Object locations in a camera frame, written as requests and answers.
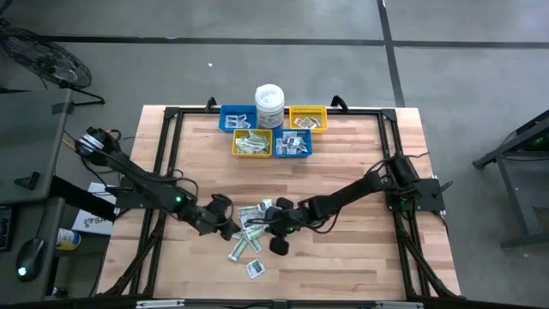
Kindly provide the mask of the black metal table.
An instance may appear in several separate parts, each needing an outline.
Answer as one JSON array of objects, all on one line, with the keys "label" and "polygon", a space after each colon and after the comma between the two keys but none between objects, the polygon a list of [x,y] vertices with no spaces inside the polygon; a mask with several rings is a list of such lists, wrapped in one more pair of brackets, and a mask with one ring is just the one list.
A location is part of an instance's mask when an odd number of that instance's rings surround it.
[{"label": "black metal table", "polygon": [[549,215],[549,109],[521,125],[494,150],[473,161],[482,170],[496,164],[522,230],[503,249],[549,244],[539,214]]}]

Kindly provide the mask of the white disinfecting wipes canister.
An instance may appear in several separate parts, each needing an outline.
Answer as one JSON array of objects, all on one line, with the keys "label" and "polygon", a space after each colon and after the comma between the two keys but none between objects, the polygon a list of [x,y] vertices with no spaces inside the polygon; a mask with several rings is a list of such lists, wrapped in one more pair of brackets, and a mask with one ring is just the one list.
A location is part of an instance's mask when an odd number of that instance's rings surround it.
[{"label": "white disinfecting wipes canister", "polygon": [[275,129],[283,124],[285,95],[275,84],[264,84],[255,92],[256,123],[264,129]]}]

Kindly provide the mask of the silver metal bracket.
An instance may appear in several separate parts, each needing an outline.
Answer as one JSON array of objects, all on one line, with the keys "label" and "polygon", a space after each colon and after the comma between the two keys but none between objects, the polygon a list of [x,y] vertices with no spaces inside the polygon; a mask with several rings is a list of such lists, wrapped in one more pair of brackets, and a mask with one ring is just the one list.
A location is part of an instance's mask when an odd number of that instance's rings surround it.
[{"label": "silver metal bracket", "polygon": [[373,309],[425,309],[420,302],[377,301]]},{"label": "silver metal bracket", "polygon": [[185,300],[139,300],[135,309],[179,309],[185,306]]}]

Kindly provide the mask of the black aluminium table frame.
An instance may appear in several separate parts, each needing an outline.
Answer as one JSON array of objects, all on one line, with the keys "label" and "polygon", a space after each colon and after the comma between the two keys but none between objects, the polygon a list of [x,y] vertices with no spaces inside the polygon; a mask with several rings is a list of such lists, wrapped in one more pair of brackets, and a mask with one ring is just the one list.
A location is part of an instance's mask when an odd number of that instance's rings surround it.
[{"label": "black aluminium table frame", "polygon": [[[215,193],[237,207],[264,198],[299,201],[329,194],[360,178],[385,152],[401,143],[421,177],[431,173],[425,136],[415,108],[329,111],[328,129],[313,137],[304,159],[245,159],[232,154],[232,136],[218,127],[219,113],[200,107],[144,106],[133,159],[146,169],[156,162],[183,170],[186,186],[203,203]],[[170,155],[176,155],[170,161]],[[155,265],[154,297],[183,299],[185,305],[269,305],[304,303],[361,304],[403,300],[399,247],[394,220],[382,194],[346,206],[326,234],[302,230],[290,235],[285,257],[263,247],[228,259],[234,244],[216,235],[199,236],[184,223],[168,219]],[[260,259],[265,273],[251,280],[245,265]]]}]

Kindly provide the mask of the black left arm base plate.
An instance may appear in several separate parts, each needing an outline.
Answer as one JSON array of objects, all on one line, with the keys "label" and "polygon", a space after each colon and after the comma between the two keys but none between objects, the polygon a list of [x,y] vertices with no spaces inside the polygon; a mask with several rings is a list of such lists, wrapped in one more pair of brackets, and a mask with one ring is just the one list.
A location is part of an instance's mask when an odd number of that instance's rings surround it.
[{"label": "black left arm base plate", "polygon": [[111,188],[116,205],[123,209],[161,209],[163,200],[173,197],[173,182],[139,180],[137,182],[123,176],[118,187]]}]

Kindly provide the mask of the black slanted bar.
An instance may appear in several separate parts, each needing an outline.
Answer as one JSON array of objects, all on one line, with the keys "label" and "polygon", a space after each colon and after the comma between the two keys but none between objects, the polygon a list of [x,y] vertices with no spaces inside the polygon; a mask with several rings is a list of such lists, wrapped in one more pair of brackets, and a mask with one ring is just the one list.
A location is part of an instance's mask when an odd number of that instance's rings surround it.
[{"label": "black slanted bar", "polygon": [[50,197],[61,197],[64,201],[78,209],[85,210],[88,213],[98,216],[110,222],[116,220],[115,205],[93,193],[84,191],[80,187],[70,182],[53,176],[50,186]]}]

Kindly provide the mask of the black keyboard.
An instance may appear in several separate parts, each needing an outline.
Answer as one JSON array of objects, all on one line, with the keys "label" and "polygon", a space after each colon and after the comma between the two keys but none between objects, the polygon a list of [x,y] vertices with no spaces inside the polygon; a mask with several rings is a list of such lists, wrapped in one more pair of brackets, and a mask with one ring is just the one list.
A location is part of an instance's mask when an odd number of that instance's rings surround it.
[{"label": "black keyboard", "polygon": [[0,205],[0,252],[10,250],[12,217],[12,208]]}]

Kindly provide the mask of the black computer mouse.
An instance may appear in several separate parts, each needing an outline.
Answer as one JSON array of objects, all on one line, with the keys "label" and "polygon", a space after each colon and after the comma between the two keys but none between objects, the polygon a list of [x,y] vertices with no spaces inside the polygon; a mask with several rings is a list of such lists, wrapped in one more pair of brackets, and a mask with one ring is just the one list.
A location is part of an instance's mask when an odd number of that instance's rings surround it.
[{"label": "black computer mouse", "polygon": [[34,238],[26,241],[18,252],[15,271],[21,282],[30,282],[39,276],[42,269],[45,242]]}]

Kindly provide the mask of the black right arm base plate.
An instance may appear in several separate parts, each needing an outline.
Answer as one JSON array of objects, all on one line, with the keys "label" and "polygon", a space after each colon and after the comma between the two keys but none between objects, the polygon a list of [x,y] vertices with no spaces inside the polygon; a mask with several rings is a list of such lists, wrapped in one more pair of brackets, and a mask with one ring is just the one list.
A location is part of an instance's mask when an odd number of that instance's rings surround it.
[{"label": "black right arm base plate", "polygon": [[445,210],[444,187],[437,179],[417,179],[403,187],[385,192],[390,211],[441,211]]}]

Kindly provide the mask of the blue plastic basket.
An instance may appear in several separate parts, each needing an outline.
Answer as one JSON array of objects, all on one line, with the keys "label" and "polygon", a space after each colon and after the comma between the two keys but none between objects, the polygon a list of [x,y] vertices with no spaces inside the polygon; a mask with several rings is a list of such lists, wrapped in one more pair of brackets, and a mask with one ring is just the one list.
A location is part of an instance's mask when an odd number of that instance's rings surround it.
[{"label": "blue plastic basket", "polygon": [[[304,142],[306,144],[307,153],[301,153],[299,151],[299,154],[296,155],[288,155],[287,153],[283,155],[276,154],[276,142],[281,141],[284,142],[287,146],[287,138],[290,136],[299,136],[301,138],[300,142]],[[274,146],[274,153],[273,156],[275,158],[305,158],[312,154],[312,139],[311,139],[311,132],[307,129],[278,129],[273,131],[273,146]]]},{"label": "blue plastic basket", "polygon": [[241,129],[239,123],[238,128],[227,128],[225,127],[226,115],[242,115],[246,114],[247,119],[245,122],[250,123],[251,127],[249,129],[256,128],[256,107],[253,105],[223,105],[220,108],[220,122],[219,128],[225,132],[233,132],[235,129]]}]

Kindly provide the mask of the black desk bracket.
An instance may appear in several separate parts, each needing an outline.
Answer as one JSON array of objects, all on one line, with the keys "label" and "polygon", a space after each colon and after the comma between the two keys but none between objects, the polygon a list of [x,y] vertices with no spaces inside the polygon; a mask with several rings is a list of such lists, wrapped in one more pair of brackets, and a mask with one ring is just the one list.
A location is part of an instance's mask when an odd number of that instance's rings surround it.
[{"label": "black desk bracket", "polygon": [[24,189],[28,189],[30,191],[33,191],[36,188],[36,186],[39,182],[39,178],[40,178],[40,173],[32,172],[27,177],[15,179],[14,184],[18,185],[18,186],[20,186]]}]

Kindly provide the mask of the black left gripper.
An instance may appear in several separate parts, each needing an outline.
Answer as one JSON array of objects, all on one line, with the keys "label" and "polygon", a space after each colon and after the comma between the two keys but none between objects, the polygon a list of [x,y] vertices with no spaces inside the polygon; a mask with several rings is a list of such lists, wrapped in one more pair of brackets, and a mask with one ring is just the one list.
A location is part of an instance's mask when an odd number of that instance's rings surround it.
[{"label": "black left gripper", "polygon": [[211,197],[212,201],[199,212],[199,234],[219,232],[224,240],[230,240],[240,231],[240,226],[232,220],[232,215],[226,215],[228,209],[233,210],[232,201],[222,194],[213,194]]}]

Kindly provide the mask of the white cardboard box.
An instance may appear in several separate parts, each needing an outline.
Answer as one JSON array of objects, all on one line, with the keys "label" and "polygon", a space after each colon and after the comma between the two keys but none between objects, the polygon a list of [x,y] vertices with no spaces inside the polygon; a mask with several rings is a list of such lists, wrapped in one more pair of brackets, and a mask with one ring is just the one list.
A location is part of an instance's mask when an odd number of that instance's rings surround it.
[{"label": "white cardboard box", "polygon": [[[95,197],[99,197],[109,203],[116,203],[117,199],[111,193],[106,192],[105,187],[100,183],[92,182],[87,191],[92,193]],[[112,234],[113,223],[92,215],[85,210],[80,210],[71,229],[81,233],[93,233],[110,236]]]}]

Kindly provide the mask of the white blue yellow can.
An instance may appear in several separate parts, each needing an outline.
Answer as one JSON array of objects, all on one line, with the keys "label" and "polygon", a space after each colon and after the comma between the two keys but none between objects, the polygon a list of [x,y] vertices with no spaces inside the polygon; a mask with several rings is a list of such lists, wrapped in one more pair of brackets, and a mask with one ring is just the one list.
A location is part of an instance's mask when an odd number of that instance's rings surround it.
[{"label": "white blue yellow can", "polygon": [[56,249],[60,251],[73,251],[81,243],[81,235],[73,230],[59,228],[57,231]]}]

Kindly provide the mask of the black floor fan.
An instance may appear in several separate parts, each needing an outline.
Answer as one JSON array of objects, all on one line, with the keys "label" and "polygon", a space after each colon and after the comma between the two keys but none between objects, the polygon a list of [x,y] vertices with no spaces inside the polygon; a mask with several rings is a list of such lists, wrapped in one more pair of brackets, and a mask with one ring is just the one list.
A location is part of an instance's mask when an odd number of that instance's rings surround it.
[{"label": "black floor fan", "polygon": [[76,106],[106,103],[102,96],[85,91],[93,80],[89,68],[55,42],[41,39],[37,33],[23,28],[8,27],[0,32],[0,50],[42,82],[48,81],[60,89],[69,89],[93,98],[88,102],[75,103]]}]

